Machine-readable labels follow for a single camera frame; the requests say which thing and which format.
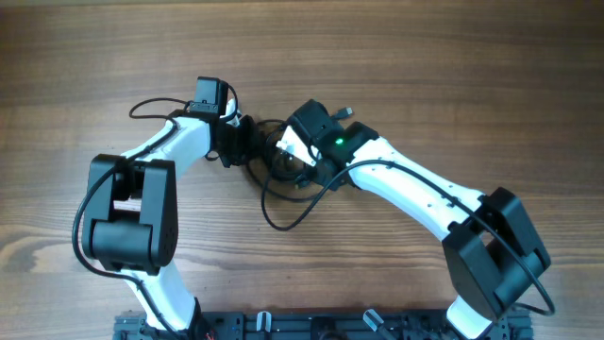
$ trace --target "black cable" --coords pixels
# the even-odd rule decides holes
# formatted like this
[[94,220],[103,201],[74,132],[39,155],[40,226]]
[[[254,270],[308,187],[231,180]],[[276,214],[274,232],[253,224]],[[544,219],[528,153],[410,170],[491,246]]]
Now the black cable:
[[208,152],[208,154],[205,156],[206,160],[209,162],[214,162],[214,161],[218,161],[218,159],[220,158],[219,156],[210,156],[210,153]]
[[191,106],[191,104],[192,104],[192,103],[193,103],[193,101],[192,101],[192,100],[189,100],[189,101],[187,102],[187,104],[185,104],[185,107],[184,107],[184,108],[182,108],[182,110],[186,112],[186,111],[187,111],[187,109],[188,109],[188,108]]
[[[275,130],[271,131],[268,134],[268,136],[266,137],[266,139],[264,140],[264,148],[262,150],[262,157],[261,157],[262,162],[268,169],[269,173],[271,171],[273,172],[272,179],[277,180],[279,182],[295,182],[296,179],[298,179],[300,176],[304,176],[304,175],[308,174],[308,172],[311,171],[312,168],[306,167],[306,164],[304,164],[303,170],[292,171],[292,172],[278,171],[277,167],[273,166],[273,164],[274,164],[273,158],[275,157],[275,154],[277,153],[277,147],[274,146],[273,139],[280,131],[285,129],[286,122],[281,119],[265,119],[265,120],[260,120],[260,121],[258,121],[258,123],[256,123],[256,125],[259,127],[263,126],[263,125],[267,125],[267,124],[279,124],[279,126]],[[249,163],[247,163],[245,165],[245,170],[249,174],[249,177],[252,178],[252,180],[256,184],[258,184],[259,187],[262,188],[263,187],[262,181],[258,178],[258,176],[256,176],[256,174],[252,170],[252,167],[250,166]],[[271,190],[270,188],[266,188],[266,192],[275,197],[278,197],[278,198],[281,198],[283,200],[293,202],[293,203],[308,202],[315,198],[315,195],[310,195],[307,197],[299,197],[299,198],[290,197],[290,196],[286,196],[286,195],[277,193],[277,192]]]
[[86,269],[88,269],[93,274],[96,274],[96,275],[99,275],[99,276],[102,276],[102,277],[105,277],[105,278],[121,279],[121,280],[126,280],[126,281],[130,281],[130,282],[134,283],[136,285],[137,289],[143,295],[144,300],[149,305],[149,308],[151,309],[151,312],[155,315],[156,319],[159,321],[159,323],[161,324],[161,326],[163,326],[163,328],[165,328],[166,331],[168,331],[170,333],[170,335],[172,335],[175,339],[181,339],[182,337],[175,330],[173,330],[172,327],[168,324],[168,322],[164,319],[163,315],[159,311],[159,309],[156,306],[155,302],[149,296],[149,292],[146,290],[146,288],[144,287],[144,284],[143,284],[143,282],[141,280],[138,280],[136,278],[133,278],[131,276],[124,275],[124,274],[116,274],[116,273],[111,273],[111,272],[107,272],[107,271],[104,271],[104,270],[96,269],[94,266],[92,266],[84,258],[84,255],[82,254],[82,251],[79,248],[79,242],[78,242],[79,241],[79,239],[78,239],[79,224],[81,222],[81,219],[82,219],[82,216],[83,216],[84,212],[86,211],[86,207],[90,203],[90,201],[92,199],[92,196],[94,196],[94,193],[96,193],[96,191],[98,190],[98,188],[100,188],[100,186],[107,179],[109,179],[111,176],[113,176],[115,173],[117,173],[117,171],[119,169],[121,169],[123,166],[126,166],[129,163],[134,162],[139,157],[148,154],[154,148],[158,147],[163,142],[165,142],[167,139],[169,139],[170,137],[172,137],[172,135],[174,135],[174,133],[178,130],[178,123],[177,123],[177,121],[174,118],[170,117],[170,116],[153,115],[153,114],[152,115],[141,115],[141,116],[135,116],[135,115],[133,115],[134,111],[137,108],[141,107],[142,105],[145,105],[147,103],[157,102],[157,101],[171,101],[171,102],[175,102],[175,103],[180,103],[180,104],[185,105],[185,110],[186,110],[186,106],[189,105],[187,102],[185,102],[183,100],[174,99],[174,98],[153,98],[153,99],[144,100],[144,101],[140,102],[139,104],[135,105],[134,107],[132,107],[132,109],[128,113],[128,116],[130,118],[133,118],[133,119],[150,119],[150,118],[165,119],[167,121],[172,122],[172,128],[165,135],[161,136],[161,138],[159,138],[158,140],[156,140],[154,143],[146,146],[143,150],[141,150],[141,151],[137,152],[136,154],[134,154],[134,155],[132,155],[132,156],[130,156],[130,157],[128,157],[128,158],[126,158],[126,159],[118,162],[118,163],[116,163],[113,167],[110,168],[110,170],[108,170],[105,174],[103,174],[91,186],[91,188],[88,190],[88,192],[84,196],[84,199],[80,203],[79,207],[77,208],[77,212],[75,213],[74,226],[72,228],[72,247],[74,249],[74,254],[75,254],[75,257],[77,258],[77,260]]
[[470,208],[468,208],[467,206],[462,204],[453,195],[449,194],[447,191],[443,190],[441,187],[434,184],[432,181],[423,177],[422,175],[416,173],[415,171],[411,170],[410,168],[400,165],[394,161],[383,161],[383,160],[359,161],[359,162],[356,162],[354,164],[347,166],[344,170],[340,171],[336,176],[334,176],[329,181],[328,184],[326,184],[323,187],[323,190],[321,190],[319,192],[319,194],[316,195],[316,197],[311,202],[311,204],[307,207],[307,209],[304,212],[302,212],[302,214],[300,214],[300,216],[295,221],[293,221],[292,224],[290,224],[287,227],[280,227],[280,226],[277,226],[275,223],[273,223],[273,221],[270,219],[270,217],[268,216],[268,213],[266,211],[266,206],[265,206],[264,201],[266,198],[268,183],[271,181],[271,178],[272,178],[271,174],[269,173],[266,177],[266,180],[264,181],[264,185],[262,187],[262,195],[260,198],[262,214],[264,214],[264,218],[266,219],[266,222],[268,222],[268,224],[271,227],[273,227],[274,229],[279,230],[279,231],[287,231],[287,230],[293,229],[310,213],[312,208],[314,208],[314,206],[319,202],[319,200],[323,197],[323,195],[327,192],[327,190],[329,190],[329,188],[331,187],[331,185],[333,183],[336,183],[338,180],[340,180],[340,178],[343,177],[348,172],[350,172],[350,170],[355,169],[359,166],[370,165],[370,164],[386,165],[389,168],[394,168],[394,169],[400,170],[402,172],[405,172],[405,173],[415,177],[416,179],[419,179],[424,184],[426,184],[428,187],[430,187],[432,190],[436,191],[442,197],[449,200],[452,204],[457,205],[460,209],[462,209],[465,213],[467,213],[473,220],[475,220],[477,223],[479,223],[481,227],[483,227],[485,230],[487,230],[489,233],[491,233],[493,235],[493,237],[512,255],[514,260],[520,265],[520,267],[525,272],[525,274],[527,274],[527,277],[531,281],[531,283],[535,285],[535,288],[537,288],[537,291],[539,291],[539,294],[543,298],[543,300],[549,310],[545,311],[545,310],[542,310],[541,308],[530,306],[530,305],[527,305],[524,303],[514,303],[513,305],[516,307],[530,310],[538,315],[550,316],[550,315],[554,315],[556,313],[556,307],[554,306],[554,302],[549,297],[549,294],[545,290],[544,286],[539,282],[539,280],[537,279],[537,277],[535,277],[535,275],[532,273],[532,271],[530,271],[527,264],[524,261],[522,261],[522,259],[520,259],[518,254],[516,254],[516,252],[513,250],[512,246],[510,246],[493,228],[491,228],[491,226],[489,226],[486,222],[484,222]]

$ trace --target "wood grain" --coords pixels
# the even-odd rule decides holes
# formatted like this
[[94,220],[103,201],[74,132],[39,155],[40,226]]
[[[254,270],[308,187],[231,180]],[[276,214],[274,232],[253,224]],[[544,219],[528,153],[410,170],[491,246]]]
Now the wood grain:
[[[96,154],[159,122],[126,112],[227,80],[243,111],[351,106],[403,154],[469,187],[519,194],[552,256],[538,339],[604,327],[604,7],[597,2],[275,2],[0,9],[0,338],[106,339],[140,309],[76,262],[70,227]],[[172,107],[149,107],[165,113]],[[379,197],[342,189],[272,231],[243,169],[178,184],[176,260],[206,311],[438,308],[440,244]],[[303,207],[271,200],[285,223]],[[534,291],[523,300],[540,303]]]
[[92,6],[92,5],[146,5],[146,4],[199,4],[216,2],[286,2],[287,0],[0,0],[0,7],[33,7],[33,6]]

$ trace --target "black plastic housing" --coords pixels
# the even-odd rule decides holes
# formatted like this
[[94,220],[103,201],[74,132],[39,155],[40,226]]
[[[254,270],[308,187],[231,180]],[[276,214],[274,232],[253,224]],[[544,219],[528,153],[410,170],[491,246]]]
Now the black plastic housing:
[[[381,314],[384,326],[401,340],[464,340],[446,319],[446,310],[411,310],[402,313]],[[321,333],[335,329],[349,340],[383,340],[372,331],[358,314],[273,314],[271,331],[257,331],[257,316],[242,313],[203,313],[220,340],[311,340],[317,326]],[[165,331],[149,330],[144,313],[124,313],[115,318],[113,340],[173,339]],[[203,332],[196,332],[191,340],[207,340]],[[510,311],[496,325],[477,340],[532,340],[533,329],[529,312]]]
[[[306,146],[313,145],[321,153],[311,180],[323,186],[346,168],[361,146],[379,137],[376,131],[360,122],[344,129],[338,120],[329,116],[323,104],[313,99],[296,110],[287,123]],[[340,185],[334,183],[329,189],[336,190]]]
[[218,153],[226,168],[245,165],[261,153],[262,140],[258,126],[248,115],[241,118],[236,127],[218,123],[215,135],[213,150]]
[[[545,246],[514,194],[498,188],[482,198],[476,214],[512,246],[535,277],[549,268]],[[497,321],[532,282],[499,241],[482,243],[483,229],[473,219],[452,223],[449,229],[443,248],[453,286],[475,311]]]
[[[122,156],[98,155],[91,163],[88,187]],[[115,209],[115,200],[140,195],[139,212]],[[84,213],[82,248],[106,270],[123,267],[157,275],[176,251],[178,216],[173,161],[135,161],[108,178],[92,196]]]
[[210,122],[227,110],[228,84],[219,78],[199,76],[193,102],[185,116]]

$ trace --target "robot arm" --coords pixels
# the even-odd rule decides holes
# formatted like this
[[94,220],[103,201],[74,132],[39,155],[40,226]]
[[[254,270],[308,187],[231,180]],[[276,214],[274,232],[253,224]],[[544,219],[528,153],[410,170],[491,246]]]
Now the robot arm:
[[[253,120],[249,116],[240,120],[236,102],[227,103],[227,88],[219,79],[200,77],[191,109],[172,114],[176,132],[103,182],[84,215],[82,248],[86,256],[99,260],[110,272],[143,283],[160,315],[153,313],[139,287],[126,281],[146,311],[147,325],[165,330],[160,316],[173,331],[186,333],[190,339],[205,339],[209,327],[173,261],[178,231],[176,181],[211,150],[229,167],[257,157],[263,144]],[[227,116],[228,121],[220,116]],[[327,186],[336,174],[347,171],[347,179],[329,184],[329,189],[349,183],[382,196],[443,243],[451,279],[460,294],[446,317],[464,337],[480,336],[531,281],[497,240],[488,246],[482,243],[482,229],[458,204],[488,219],[535,276],[549,267],[549,256],[526,211],[505,189],[484,195],[441,178],[401,155],[361,123],[344,130],[313,100],[298,109],[288,125],[277,147],[312,166],[314,182]],[[149,141],[121,156],[97,156],[91,164],[89,188],[119,161],[145,150],[172,127],[168,121]],[[365,165],[355,167],[360,162]],[[455,199],[445,199],[417,177],[389,164],[411,169]],[[114,206],[114,201],[129,198],[141,199],[139,212]]]
[[[343,183],[331,184],[332,179],[347,171],[347,182],[390,201],[442,242],[451,280],[460,294],[446,317],[466,338],[479,337],[533,284],[514,259],[515,254],[504,250],[502,242],[512,245],[516,258],[535,277],[550,266],[549,255],[527,212],[509,191],[499,188],[485,195],[441,178],[400,154],[361,123],[344,130],[323,105],[313,100],[298,109],[288,124],[277,147],[313,166],[315,182],[337,190]],[[469,212],[488,220],[501,240],[495,238],[485,246],[480,239],[483,229]]]

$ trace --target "black mounting base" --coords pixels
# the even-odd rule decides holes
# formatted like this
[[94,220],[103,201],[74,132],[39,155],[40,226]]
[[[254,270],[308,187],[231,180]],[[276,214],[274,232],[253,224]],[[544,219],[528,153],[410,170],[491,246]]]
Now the black mounting base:
[[[462,340],[445,323],[446,310],[411,310],[399,314],[381,314],[384,326],[397,340]],[[313,320],[335,325],[347,340],[383,340],[362,320],[362,314],[275,314],[270,332],[258,332],[257,316],[243,313],[203,313],[220,340],[314,340]],[[145,314],[127,312],[115,318],[113,340],[170,339],[169,334],[157,336],[145,331]],[[533,331],[529,312],[510,310],[498,324],[486,331],[482,340],[531,340]]]

